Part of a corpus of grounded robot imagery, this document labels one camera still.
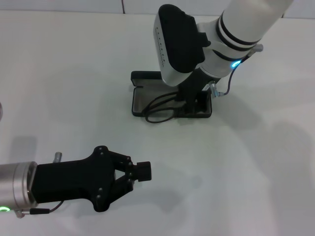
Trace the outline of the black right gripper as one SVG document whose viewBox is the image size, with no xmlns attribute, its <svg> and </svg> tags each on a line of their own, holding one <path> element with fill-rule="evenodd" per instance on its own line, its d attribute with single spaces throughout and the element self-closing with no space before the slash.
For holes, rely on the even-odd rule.
<svg viewBox="0 0 315 236">
<path fill-rule="evenodd" d="M 209 76 L 202 69 L 195 69 L 182 83 L 178 85 L 176 102 L 185 103 L 188 114 L 196 114 L 196 95 L 201 92 L 209 82 L 217 83 L 221 78 Z"/>
</svg>

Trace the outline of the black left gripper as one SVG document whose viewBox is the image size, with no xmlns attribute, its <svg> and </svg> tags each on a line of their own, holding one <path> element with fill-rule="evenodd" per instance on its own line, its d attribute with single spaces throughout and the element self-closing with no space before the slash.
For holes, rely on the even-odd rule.
<svg viewBox="0 0 315 236">
<path fill-rule="evenodd" d="M 114 168 L 135 173 L 114 181 Z M 150 181 L 152 173 L 149 171 L 150 162 L 134 164 L 130 156 L 99 146 L 82 160 L 38 165 L 31 192 L 39 204 L 87 199 L 96 212 L 104 212 L 109 203 L 133 191 L 135 180 Z"/>
</svg>

